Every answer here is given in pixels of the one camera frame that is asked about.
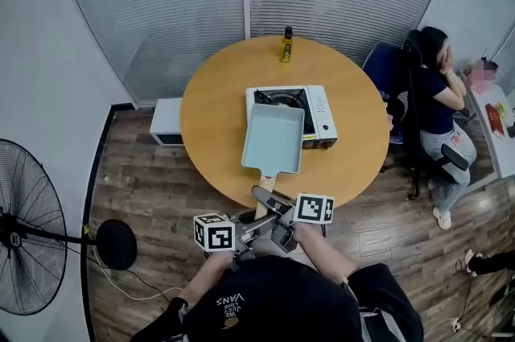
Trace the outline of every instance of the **white sneaker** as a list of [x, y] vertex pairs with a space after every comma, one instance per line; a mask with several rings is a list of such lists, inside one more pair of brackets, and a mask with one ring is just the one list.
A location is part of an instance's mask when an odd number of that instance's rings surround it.
[[[482, 253], [478, 253], [476, 255], [478, 258], [482, 258], [483, 257], [483, 254]], [[468, 263], [471, 261], [471, 259], [474, 257], [474, 251], [472, 249], [469, 249], [466, 253], [465, 253], [465, 265], [467, 265], [467, 273], [468, 274], [471, 274], [473, 278], [475, 278], [477, 276], [477, 273], [474, 272], [473, 270], [471, 270], [469, 267], [468, 267]]]
[[451, 213], [447, 211], [440, 211], [436, 206], [433, 207], [433, 216], [438, 221], [438, 226], [443, 229], [447, 230], [451, 227]]

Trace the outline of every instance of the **white microwave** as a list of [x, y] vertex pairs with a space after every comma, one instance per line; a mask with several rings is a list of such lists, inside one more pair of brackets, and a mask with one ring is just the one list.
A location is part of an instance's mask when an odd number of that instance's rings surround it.
[[184, 146], [180, 134], [180, 103], [182, 97], [159, 99], [155, 106], [150, 134], [161, 146]]

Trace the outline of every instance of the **standing fan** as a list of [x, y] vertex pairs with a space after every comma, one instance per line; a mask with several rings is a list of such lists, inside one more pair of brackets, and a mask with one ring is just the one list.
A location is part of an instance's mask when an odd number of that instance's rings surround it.
[[68, 242], [95, 245], [116, 270], [129, 268], [138, 252], [120, 220], [105, 221], [95, 240], [69, 237], [47, 172], [23, 147], [0, 139], [0, 309], [33, 315], [48, 306], [63, 281]]

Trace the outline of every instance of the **woman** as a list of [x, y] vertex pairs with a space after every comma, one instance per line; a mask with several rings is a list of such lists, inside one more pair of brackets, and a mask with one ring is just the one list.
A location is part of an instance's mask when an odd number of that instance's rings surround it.
[[[418, 108], [420, 110], [420, 140], [433, 159], [440, 159], [445, 143], [461, 154], [469, 166], [476, 160], [472, 140], [454, 122], [453, 114], [464, 108], [465, 85], [454, 73], [454, 57], [447, 35], [434, 27], [424, 27], [420, 34], [419, 50], [422, 68], [418, 70]], [[452, 163], [443, 169], [454, 183], [442, 177], [430, 179], [428, 187], [435, 202], [433, 215], [441, 229], [451, 227], [450, 209], [463, 195], [470, 182], [470, 172]]]

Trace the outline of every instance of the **olive oil bottle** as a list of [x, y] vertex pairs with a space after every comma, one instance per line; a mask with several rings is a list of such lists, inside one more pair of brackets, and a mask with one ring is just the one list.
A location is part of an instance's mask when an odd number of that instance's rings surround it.
[[291, 58], [291, 48], [293, 47], [293, 29], [286, 26], [284, 29], [284, 37], [282, 38], [281, 61], [289, 62]]

